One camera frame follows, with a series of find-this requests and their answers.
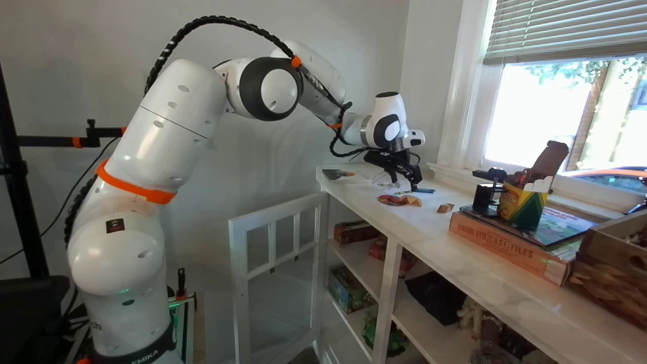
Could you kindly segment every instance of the window frame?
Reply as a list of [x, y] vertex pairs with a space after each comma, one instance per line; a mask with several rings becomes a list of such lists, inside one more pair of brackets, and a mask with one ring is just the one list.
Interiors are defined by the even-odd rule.
[[[461, 24], [452, 72], [450, 99], [444, 122], [440, 158], [433, 168], [465, 175], [469, 169], [506, 166], [485, 159], [485, 138], [492, 125], [503, 65], [483, 65], [496, 0], [464, 2]], [[610, 212], [623, 212], [641, 202], [638, 191], [615, 190], [594, 182], [556, 175], [552, 199], [574, 199]]]

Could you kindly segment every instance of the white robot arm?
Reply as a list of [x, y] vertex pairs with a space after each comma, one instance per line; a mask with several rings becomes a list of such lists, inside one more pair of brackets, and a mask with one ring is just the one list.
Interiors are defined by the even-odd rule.
[[95, 362], [179, 362], [167, 298], [161, 209], [191, 177], [226, 108], [266, 122], [297, 103], [348, 144], [406, 147], [400, 95], [377, 96], [369, 117], [346, 117], [341, 76], [306, 47], [294, 59], [236, 59], [215, 71], [174, 61], [140, 103], [113, 156], [98, 172], [69, 243], [74, 280], [91, 317]]

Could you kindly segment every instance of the wooden box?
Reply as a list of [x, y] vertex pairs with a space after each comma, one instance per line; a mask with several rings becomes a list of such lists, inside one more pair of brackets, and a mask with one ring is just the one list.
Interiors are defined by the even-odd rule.
[[593, 228], [569, 287], [647, 331], [647, 210]]

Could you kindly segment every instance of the cabinet door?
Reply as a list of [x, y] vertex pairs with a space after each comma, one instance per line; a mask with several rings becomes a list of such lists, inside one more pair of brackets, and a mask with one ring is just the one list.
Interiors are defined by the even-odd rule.
[[321, 331], [325, 193], [228, 220], [239, 364], [285, 364]]

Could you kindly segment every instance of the window blind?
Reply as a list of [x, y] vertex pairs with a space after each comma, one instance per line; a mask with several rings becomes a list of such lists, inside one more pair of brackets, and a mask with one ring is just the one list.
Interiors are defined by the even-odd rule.
[[646, 0], [497, 0], [485, 65], [641, 53]]

